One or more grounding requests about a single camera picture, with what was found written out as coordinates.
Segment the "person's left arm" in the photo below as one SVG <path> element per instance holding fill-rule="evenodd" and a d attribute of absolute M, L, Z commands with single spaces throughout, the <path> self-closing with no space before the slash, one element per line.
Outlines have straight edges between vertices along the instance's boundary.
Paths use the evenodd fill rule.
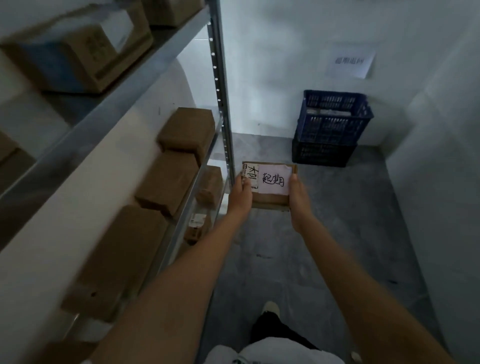
<path fill-rule="evenodd" d="M 252 207 L 241 177 L 227 214 L 131 304 L 93 353 L 93 364 L 193 363 L 205 313 L 230 242 Z"/>

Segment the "black pants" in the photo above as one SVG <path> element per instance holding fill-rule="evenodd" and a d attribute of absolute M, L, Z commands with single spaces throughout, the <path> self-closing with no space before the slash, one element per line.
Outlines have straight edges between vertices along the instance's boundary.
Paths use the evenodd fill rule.
<path fill-rule="evenodd" d="M 292 341 L 296 341 L 299 344 L 302 344 L 303 346 L 306 346 L 309 349 L 318 350 L 315 345 L 313 345 L 303 336 L 297 334 L 287 325 L 282 324 L 278 316 L 275 315 L 273 312 L 264 312 L 252 327 L 252 332 L 250 334 L 250 344 L 270 337 L 290 339 Z"/>

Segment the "concrete floor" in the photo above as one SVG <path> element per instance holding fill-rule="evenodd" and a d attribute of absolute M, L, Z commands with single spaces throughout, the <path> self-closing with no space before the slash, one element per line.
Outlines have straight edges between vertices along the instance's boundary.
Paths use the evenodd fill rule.
<path fill-rule="evenodd" d="M 291 139 L 234 134 L 243 160 L 291 163 Z M 367 272 L 441 342 L 429 294 L 388 178 L 382 154 L 357 147 L 346 168 L 299 165 L 313 212 Z M 253 209 L 232 244 L 205 319 L 197 357 L 222 344 L 240 351 L 266 301 L 281 320 L 321 350 L 346 358 L 351 340 L 330 291 L 289 212 Z"/>

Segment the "black plastic crate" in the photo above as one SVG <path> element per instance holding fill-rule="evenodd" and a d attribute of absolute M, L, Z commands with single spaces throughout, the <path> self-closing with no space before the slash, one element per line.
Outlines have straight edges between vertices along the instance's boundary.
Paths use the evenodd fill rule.
<path fill-rule="evenodd" d="M 372 118 L 364 94 L 305 90 L 297 124 L 298 140 L 352 146 Z"/>
<path fill-rule="evenodd" d="M 292 161 L 299 164 L 314 164 L 317 166 L 344 167 L 357 145 L 341 146 L 328 143 L 308 143 L 297 139 L 292 140 Z"/>

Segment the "box with blue tape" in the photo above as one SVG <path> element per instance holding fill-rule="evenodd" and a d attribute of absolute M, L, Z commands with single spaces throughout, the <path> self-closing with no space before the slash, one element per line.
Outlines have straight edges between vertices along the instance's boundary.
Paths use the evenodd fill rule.
<path fill-rule="evenodd" d="M 44 91 L 101 93 L 152 45 L 142 3 L 89 5 L 2 40 Z"/>

